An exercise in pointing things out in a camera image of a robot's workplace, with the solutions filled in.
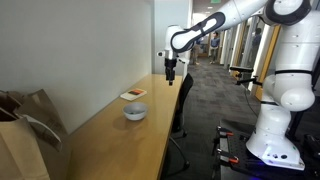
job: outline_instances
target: brown paper bag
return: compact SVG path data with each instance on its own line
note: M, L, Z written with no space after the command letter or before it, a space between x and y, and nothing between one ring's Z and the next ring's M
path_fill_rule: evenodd
M0 96L0 179L66 179L71 150L62 141L67 133L57 111L43 90L23 101L19 106ZM2 113L1 122L12 104L16 114Z

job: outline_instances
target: black chair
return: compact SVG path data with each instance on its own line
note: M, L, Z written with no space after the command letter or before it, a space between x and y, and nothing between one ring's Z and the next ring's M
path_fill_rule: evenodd
M183 105L184 105L184 101L186 100L188 93L189 93L192 86L193 86L193 78L188 73L182 83L181 88L180 88L179 107L175 112L173 125L172 125L172 132L173 133L180 132L181 130L183 131L182 137L186 137L188 134L187 131L183 127L184 126Z
M183 130L183 137L187 136L187 132L183 128L183 125L184 125L183 105L184 105L184 101L186 100L186 97L187 97L187 95L188 95L188 93L189 93L189 91L190 91L192 86L193 86L193 78L188 73L186 78L184 79L184 81L182 83L181 88L180 88L180 92L179 92L179 107L175 112L175 117L174 117L173 126L172 126L172 132L179 132L179 131ZM177 144L177 142L172 137L170 137L170 141L173 142L174 145L178 148L181 156L184 159L183 170L188 169L189 166L190 166L190 163L186 159L185 155L183 154L180 146Z

